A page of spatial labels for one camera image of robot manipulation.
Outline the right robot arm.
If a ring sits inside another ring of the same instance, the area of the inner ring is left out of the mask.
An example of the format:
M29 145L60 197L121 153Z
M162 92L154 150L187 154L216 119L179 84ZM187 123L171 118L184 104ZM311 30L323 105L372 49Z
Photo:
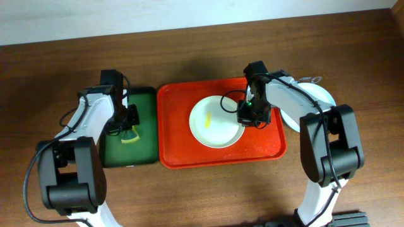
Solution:
M304 91L286 71L268 72L263 61L248 64L243 74L247 86L236 110L239 123L263 129L271 121L271 109L277 107L300 128L300 161L308 183L292 224L332 224L332 211L342 188L364 165L353 109L321 101Z

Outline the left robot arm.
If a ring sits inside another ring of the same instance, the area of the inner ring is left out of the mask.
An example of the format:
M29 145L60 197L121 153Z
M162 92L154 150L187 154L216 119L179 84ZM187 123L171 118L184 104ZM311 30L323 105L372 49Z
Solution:
M136 105L129 104L124 85L128 79L115 69L100 73L100 83L78 93L78 107L71 120L52 140L37 146L42 202L57 211L62 223L80 226L118 226L105 198L107 182L97 142L102 134L122 143L140 137Z

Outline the yellow green sponge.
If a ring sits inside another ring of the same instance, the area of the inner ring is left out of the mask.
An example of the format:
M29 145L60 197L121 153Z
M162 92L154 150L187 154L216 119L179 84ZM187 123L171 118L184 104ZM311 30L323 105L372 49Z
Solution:
M134 143L139 139L140 137L134 125L130 129L125 130L121 133L121 142L123 144Z

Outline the light blue plate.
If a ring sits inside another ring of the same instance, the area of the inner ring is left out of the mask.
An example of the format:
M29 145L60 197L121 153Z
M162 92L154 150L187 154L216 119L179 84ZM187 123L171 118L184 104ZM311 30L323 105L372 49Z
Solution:
M326 102L333 106L336 106L334 98L323 87L313 83L298 83L298 85L307 93L311 94L322 102ZM300 132L300 127L298 126L298 124L294 120L292 120L292 118L290 118L283 110L280 110L280 112L283 121L294 131Z

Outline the cream white plate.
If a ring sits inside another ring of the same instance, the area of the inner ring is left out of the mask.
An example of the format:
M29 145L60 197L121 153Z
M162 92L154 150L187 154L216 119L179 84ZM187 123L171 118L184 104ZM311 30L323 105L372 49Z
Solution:
M237 121L237 104L230 98L218 95L201 99L189 115L189 128L194 138L209 148L222 149L235 144L245 127Z

